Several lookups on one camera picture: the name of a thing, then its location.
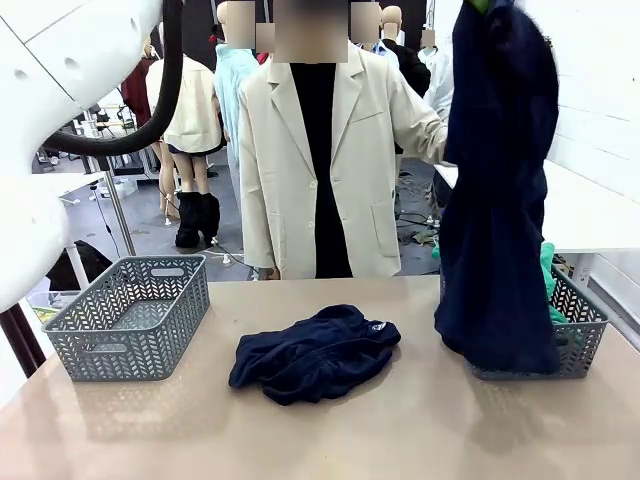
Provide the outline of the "green drawstring garment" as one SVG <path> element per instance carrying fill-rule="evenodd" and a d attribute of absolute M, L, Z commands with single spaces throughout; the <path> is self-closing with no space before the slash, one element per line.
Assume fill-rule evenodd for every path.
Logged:
<path fill-rule="evenodd" d="M 557 279 L 552 275 L 554 253 L 555 247 L 552 243 L 543 243 L 541 245 L 540 265 L 548 300 L 548 312 L 552 325 L 556 327 L 558 325 L 568 325 L 572 321 L 578 322 L 584 320 L 581 314 L 588 309 L 588 305 L 587 301 L 580 297 L 578 293 L 574 297 L 570 295 L 565 297 L 565 300 L 567 300 L 565 304 L 567 307 L 566 310 L 559 311 L 551 304 L 557 285 Z M 571 351 L 572 356 L 577 356 L 577 352 L 584 346 L 583 335 L 579 332 L 561 331 L 561 335 L 556 339 L 556 345 L 565 348 L 567 351 Z"/>

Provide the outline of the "long navy garment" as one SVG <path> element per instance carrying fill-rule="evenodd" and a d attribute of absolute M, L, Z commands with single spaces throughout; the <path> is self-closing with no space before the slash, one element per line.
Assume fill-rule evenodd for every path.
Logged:
<path fill-rule="evenodd" d="M 445 160 L 458 177 L 439 235 L 443 343 L 483 368 L 557 368 L 540 271 L 544 162 L 559 116 L 550 46 L 515 0 L 480 14 L 463 0 L 452 32 L 454 95 Z"/>

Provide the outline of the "mannequin in beige jacket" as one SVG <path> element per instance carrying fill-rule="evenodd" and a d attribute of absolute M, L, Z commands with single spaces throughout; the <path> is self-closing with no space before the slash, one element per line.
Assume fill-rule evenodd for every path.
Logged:
<path fill-rule="evenodd" d="M 214 83 L 215 75 L 207 66 L 183 57 L 178 101 L 162 140 L 177 167 L 184 192 L 210 192 L 206 158 L 223 140 Z"/>

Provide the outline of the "white table with white leg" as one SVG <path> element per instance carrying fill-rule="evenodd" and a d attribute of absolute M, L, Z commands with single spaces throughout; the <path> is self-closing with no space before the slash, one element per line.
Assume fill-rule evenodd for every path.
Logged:
<path fill-rule="evenodd" d="M 68 200 L 66 195 L 85 186 L 96 186 L 104 178 L 102 172 L 82 173 L 44 173 L 32 176 L 33 182 L 40 190 L 54 194 L 61 203 L 78 204 L 79 200 Z M 89 280 L 81 261 L 75 241 L 70 236 L 70 227 L 66 228 L 65 251 L 70 260 L 74 275 L 81 290 L 89 286 Z"/>

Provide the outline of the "mannequin in light blue shirt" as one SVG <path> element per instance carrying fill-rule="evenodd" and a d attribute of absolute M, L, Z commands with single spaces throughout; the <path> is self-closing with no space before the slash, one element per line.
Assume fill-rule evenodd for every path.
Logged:
<path fill-rule="evenodd" d="M 215 91 L 220 105 L 228 145 L 237 153 L 240 86 L 244 79 L 257 69 L 258 62 L 251 50 L 231 48 L 228 45 L 228 0 L 220 0 L 218 2 L 216 15 L 218 24 L 215 33 Z"/>

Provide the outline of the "mannequin in maroon garment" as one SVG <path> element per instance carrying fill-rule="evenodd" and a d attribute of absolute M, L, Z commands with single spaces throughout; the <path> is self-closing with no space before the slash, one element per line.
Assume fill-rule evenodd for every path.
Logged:
<path fill-rule="evenodd" d="M 151 118 L 151 109 L 147 98 L 146 75 L 149 67 L 158 57 L 154 54 L 151 38 L 144 42 L 141 59 L 132 73 L 121 84 L 121 95 L 125 105 L 136 118 L 137 128 L 141 128 Z M 162 140 L 151 144 L 151 148 L 160 161 L 159 189 L 160 207 L 165 214 L 165 223 L 170 219 L 178 219 L 179 212 L 174 205 L 175 179 L 174 160 L 168 146 Z"/>

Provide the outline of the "background workbench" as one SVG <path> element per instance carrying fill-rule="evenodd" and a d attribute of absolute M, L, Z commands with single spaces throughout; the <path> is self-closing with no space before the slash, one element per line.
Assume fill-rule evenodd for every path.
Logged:
<path fill-rule="evenodd" d="M 134 115 L 124 104 L 106 105 L 104 108 L 95 104 L 89 109 L 89 116 L 95 123 L 95 134 L 103 138 L 115 139 L 136 131 Z M 89 119 L 85 113 L 81 113 L 72 120 L 77 134 L 85 134 L 83 123 Z M 108 156 L 107 160 L 114 176 L 142 175 L 156 178 L 158 162 L 155 158 L 151 159 L 152 155 L 153 152 L 148 148 L 144 151 Z"/>

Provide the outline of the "clear plastic box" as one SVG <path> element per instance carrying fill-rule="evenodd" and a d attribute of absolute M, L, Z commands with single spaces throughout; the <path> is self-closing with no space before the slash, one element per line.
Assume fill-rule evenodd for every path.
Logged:
<path fill-rule="evenodd" d="M 53 319 L 80 293 L 79 290 L 38 291 L 27 297 L 27 302 L 42 324 Z"/>

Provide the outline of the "person's right forearm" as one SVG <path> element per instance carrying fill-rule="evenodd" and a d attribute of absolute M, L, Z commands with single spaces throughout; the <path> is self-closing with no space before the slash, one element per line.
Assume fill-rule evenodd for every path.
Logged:
<path fill-rule="evenodd" d="M 242 199 L 242 231 L 246 262 L 260 269 L 281 267 L 284 217 L 268 212 L 260 192 Z"/>

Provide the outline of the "navy shorts with logo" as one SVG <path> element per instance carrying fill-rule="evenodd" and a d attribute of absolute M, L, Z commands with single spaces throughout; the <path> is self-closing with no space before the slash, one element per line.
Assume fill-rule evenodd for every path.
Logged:
<path fill-rule="evenodd" d="M 259 385 L 281 406 L 337 399 L 377 376 L 401 340 L 396 325 L 355 306 L 327 306 L 279 331 L 240 338 L 228 384 Z"/>

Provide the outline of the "mannequin in black jacket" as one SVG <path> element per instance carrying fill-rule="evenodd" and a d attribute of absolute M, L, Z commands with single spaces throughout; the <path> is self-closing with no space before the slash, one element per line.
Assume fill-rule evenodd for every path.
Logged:
<path fill-rule="evenodd" d="M 418 54 L 397 42 L 402 26 L 402 10 L 396 5 L 382 9 L 382 40 L 398 73 L 389 73 L 388 87 L 392 121 L 402 114 L 426 107 L 423 99 L 430 84 L 431 74 L 419 60 Z M 396 155 L 403 153 L 396 143 Z"/>

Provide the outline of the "large white table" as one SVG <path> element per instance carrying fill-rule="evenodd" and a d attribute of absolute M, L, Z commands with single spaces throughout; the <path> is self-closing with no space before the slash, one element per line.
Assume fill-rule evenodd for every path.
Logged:
<path fill-rule="evenodd" d="M 588 284 L 598 255 L 640 252 L 639 204 L 554 162 L 544 171 L 543 237 L 556 253 L 576 256 L 575 284 Z"/>

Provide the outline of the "mannequin in white shirt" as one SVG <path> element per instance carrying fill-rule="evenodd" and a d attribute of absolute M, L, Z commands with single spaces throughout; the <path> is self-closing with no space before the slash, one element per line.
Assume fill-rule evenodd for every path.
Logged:
<path fill-rule="evenodd" d="M 447 123 L 454 93 L 451 52 L 447 49 L 438 49 L 433 66 L 427 69 L 431 78 L 429 88 L 423 98 L 441 120 Z"/>

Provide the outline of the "person's left forearm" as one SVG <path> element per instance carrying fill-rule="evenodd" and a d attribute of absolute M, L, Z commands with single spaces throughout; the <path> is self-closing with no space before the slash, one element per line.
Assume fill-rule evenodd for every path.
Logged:
<path fill-rule="evenodd" d="M 403 151 L 431 165 L 445 164 L 448 127 L 426 106 L 393 120 L 394 140 Z"/>

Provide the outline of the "person in beige blazer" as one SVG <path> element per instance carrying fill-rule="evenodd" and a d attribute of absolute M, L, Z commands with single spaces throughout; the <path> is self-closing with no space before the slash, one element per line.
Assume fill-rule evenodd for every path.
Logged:
<path fill-rule="evenodd" d="M 281 279 L 401 268 L 386 58 L 350 40 L 352 0 L 273 0 L 275 51 L 239 92 L 243 196 L 284 217 Z"/>

